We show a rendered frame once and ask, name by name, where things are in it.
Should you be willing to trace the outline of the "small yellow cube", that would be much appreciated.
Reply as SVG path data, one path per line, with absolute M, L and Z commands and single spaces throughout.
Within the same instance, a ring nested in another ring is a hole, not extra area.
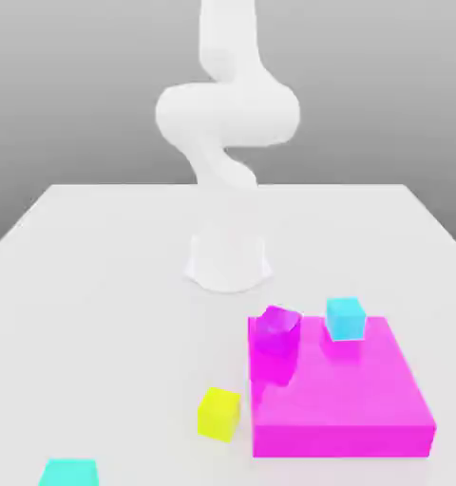
M 230 442 L 239 423 L 240 399 L 237 392 L 209 387 L 198 407 L 198 433 Z

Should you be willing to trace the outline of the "small purple cube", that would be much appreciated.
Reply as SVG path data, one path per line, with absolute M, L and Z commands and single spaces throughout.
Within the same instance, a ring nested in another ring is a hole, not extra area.
M 302 314 L 269 306 L 256 318 L 254 341 L 258 349 L 274 356 L 286 356 L 298 346 Z

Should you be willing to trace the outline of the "small turquoise cube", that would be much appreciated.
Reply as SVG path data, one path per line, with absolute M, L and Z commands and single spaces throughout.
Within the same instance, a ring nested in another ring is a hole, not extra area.
M 38 486 L 99 486 L 96 461 L 86 458 L 50 459 Z

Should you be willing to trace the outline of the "small cyan cube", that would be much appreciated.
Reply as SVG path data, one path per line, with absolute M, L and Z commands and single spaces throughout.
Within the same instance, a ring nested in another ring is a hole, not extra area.
M 327 300 L 326 328 L 334 342 L 362 341 L 367 314 L 356 297 Z

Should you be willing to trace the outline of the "large magenta box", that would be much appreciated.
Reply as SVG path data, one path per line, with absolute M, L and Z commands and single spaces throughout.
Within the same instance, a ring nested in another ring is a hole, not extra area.
M 248 321 L 252 453 L 256 458 L 425 458 L 435 420 L 388 321 L 362 341 L 334 342 L 305 317 L 294 352 L 271 356 Z

